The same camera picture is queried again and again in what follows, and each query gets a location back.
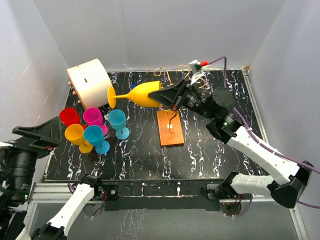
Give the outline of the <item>red wine glass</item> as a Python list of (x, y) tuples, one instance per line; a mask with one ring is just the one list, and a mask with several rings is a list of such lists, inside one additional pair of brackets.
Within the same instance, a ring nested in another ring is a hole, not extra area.
[(59, 117), (61, 122), (67, 127), (73, 124), (79, 124), (82, 126), (84, 130), (87, 128), (84, 124), (81, 123), (81, 118), (78, 112), (72, 107), (67, 107), (63, 109), (59, 113)]

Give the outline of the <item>yellow wine glass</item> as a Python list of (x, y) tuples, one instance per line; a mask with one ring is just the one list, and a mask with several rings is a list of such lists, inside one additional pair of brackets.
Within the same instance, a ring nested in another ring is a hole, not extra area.
[(82, 154), (87, 154), (93, 149), (93, 146), (85, 140), (84, 129), (80, 124), (69, 125), (64, 132), (64, 136), (72, 144), (78, 146)]
[(159, 108), (162, 106), (161, 103), (153, 100), (148, 95), (149, 93), (158, 91), (162, 89), (161, 82), (158, 81), (150, 81), (137, 85), (127, 94), (116, 95), (115, 89), (113, 86), (110, 86), (107, 90), (107, 100), (109, 106), (114, 109), (116, 107), (117, 99), (128, 99), (133, 103), (142, 106), (142, 107), (151, 107), (151, 108)]

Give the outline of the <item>teal wine glass back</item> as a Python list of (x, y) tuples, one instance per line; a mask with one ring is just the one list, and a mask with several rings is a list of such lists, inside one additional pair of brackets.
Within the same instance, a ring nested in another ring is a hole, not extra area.
[(98, 125), (90, 125), (84, 130), (84, 139), (94, 146), (99, 155), (104, 155), (110, 150), (110, 144), (105, 140), (103, 130)]

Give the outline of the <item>pink wine glass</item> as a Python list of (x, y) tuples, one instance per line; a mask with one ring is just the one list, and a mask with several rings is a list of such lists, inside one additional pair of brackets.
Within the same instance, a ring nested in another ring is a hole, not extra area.
[(108, 127), (103, 123), (103, 116), (99, 108), (91, 107), (86, 109), (83, 113), (83, 119), (88, 126), (99, 126), (103, 134), (107, 135)]

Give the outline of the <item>light blue wine glass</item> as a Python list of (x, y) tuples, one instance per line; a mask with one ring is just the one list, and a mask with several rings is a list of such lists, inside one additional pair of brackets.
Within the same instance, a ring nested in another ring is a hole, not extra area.
[(127, 118), (125, 113), (120, 109), (114, 109), (108, 114), (110, 126), (115, 130), (115, 136), (119, 140), (125, 140), (130, 135), (130, 130), (127, 128)]

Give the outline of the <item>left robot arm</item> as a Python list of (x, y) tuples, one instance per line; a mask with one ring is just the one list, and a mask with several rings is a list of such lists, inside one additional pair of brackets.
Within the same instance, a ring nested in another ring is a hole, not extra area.
[[(58, 116), (33, 127), (17, 126), (16, 140), (0, 144), (0, 238), (2, 240), (65, 240), (90, 202), (103, 197), (102, 180), (86, 174), (75, 186), (35, 183), (36, 162), (61, 144)], [(50, 220), (30, 231), (27, 220), (35, 216), (40, 203), (62, 203)]]

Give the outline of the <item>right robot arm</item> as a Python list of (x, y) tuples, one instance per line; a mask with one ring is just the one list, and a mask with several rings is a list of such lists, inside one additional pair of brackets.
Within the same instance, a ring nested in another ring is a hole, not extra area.
[(150, 92), (148, 97), (172, 110), (185, 107), (209, 119), (206, 128), (215, 139), (242, 152), (268, 173), (231, 172), (210, 194), (230, 199), (241, 194), (262, 195), (288, 209), (296, 206), (309, 183), (313, 165), (286, 159), (252, 133), (245, 120), (234, 113), (237, 102), (227, 88), (217, 87), (206, 96), (181, 79), (172, 86)]

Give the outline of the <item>wooden rack base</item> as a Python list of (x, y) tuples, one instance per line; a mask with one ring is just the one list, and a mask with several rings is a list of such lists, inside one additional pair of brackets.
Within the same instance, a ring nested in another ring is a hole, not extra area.
[(178, 111), (156, 112), (161, 147), (183, 146), (185, 138)]

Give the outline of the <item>white cylindrical box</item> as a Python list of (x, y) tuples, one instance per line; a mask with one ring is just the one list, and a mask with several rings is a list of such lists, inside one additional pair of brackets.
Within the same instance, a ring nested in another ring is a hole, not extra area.
[(66, 70), (75, 94), (84, 109), (99, 108), (108, 104), (110, 77), (97, 58)]

